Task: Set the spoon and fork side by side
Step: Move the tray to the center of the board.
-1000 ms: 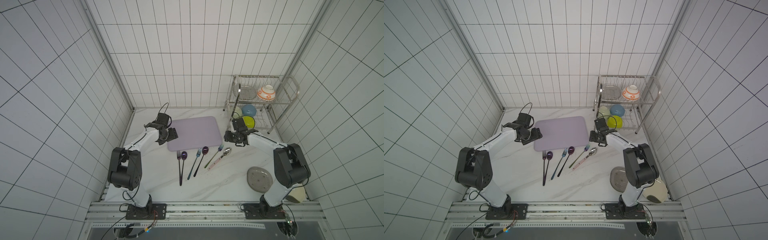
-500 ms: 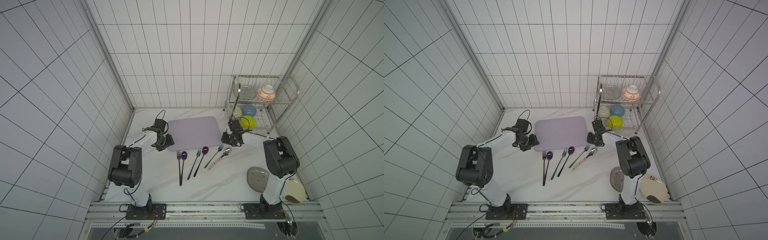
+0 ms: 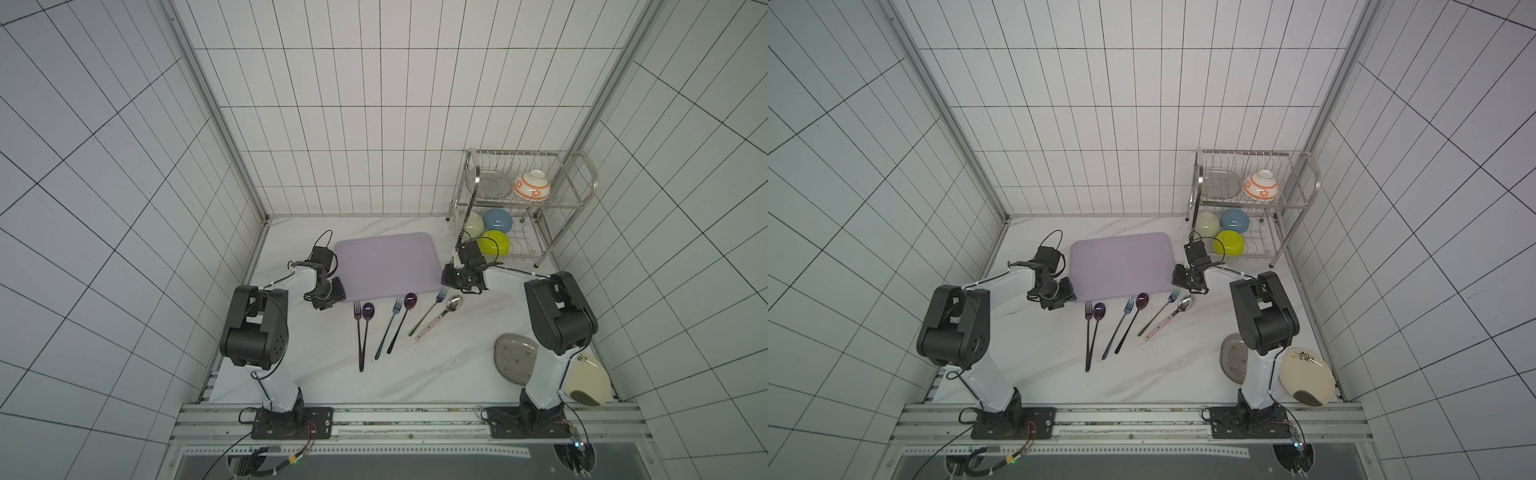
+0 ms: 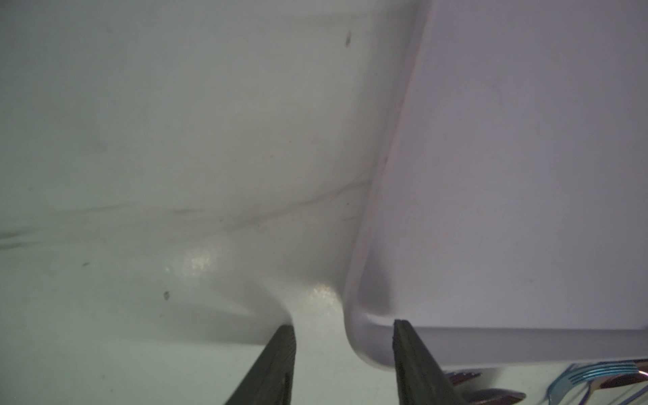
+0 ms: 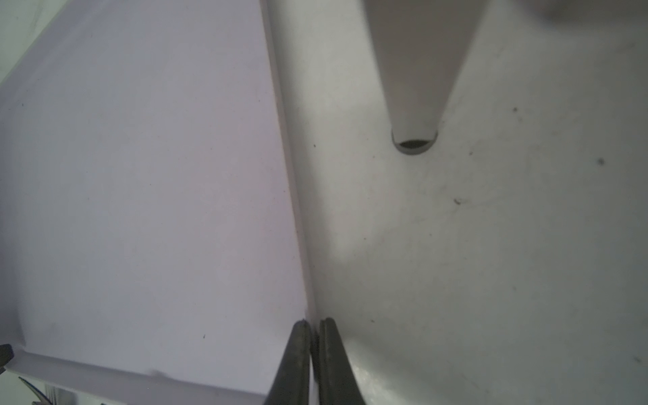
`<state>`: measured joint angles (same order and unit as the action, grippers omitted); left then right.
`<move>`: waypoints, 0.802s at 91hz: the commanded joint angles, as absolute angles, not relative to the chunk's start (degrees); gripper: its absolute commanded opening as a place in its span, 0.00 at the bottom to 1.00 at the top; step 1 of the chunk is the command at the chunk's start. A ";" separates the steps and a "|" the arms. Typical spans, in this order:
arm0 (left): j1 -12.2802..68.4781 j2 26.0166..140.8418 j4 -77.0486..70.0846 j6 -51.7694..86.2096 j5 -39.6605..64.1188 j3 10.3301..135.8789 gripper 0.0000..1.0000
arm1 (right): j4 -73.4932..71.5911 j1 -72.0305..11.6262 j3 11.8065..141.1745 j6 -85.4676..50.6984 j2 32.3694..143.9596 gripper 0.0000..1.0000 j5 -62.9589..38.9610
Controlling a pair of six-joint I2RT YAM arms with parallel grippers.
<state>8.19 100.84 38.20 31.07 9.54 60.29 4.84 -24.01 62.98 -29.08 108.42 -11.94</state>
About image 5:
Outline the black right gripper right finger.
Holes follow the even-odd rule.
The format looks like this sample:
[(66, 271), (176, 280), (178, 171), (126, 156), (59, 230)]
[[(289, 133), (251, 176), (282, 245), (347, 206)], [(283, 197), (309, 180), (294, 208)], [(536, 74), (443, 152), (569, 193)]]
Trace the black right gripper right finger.
[(337, 323), (320, 322), (318, 337), (318, 385), (320, 404), (365, 405), (354, 377)]

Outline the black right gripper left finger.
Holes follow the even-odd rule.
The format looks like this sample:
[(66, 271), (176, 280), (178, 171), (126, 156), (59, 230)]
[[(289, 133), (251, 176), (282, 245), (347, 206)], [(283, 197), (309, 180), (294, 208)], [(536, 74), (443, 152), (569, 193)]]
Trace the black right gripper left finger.
[(309, 322), (293, 325), (285, 352), (264, 405), (306, 405), (311, 381), (311, 339)]

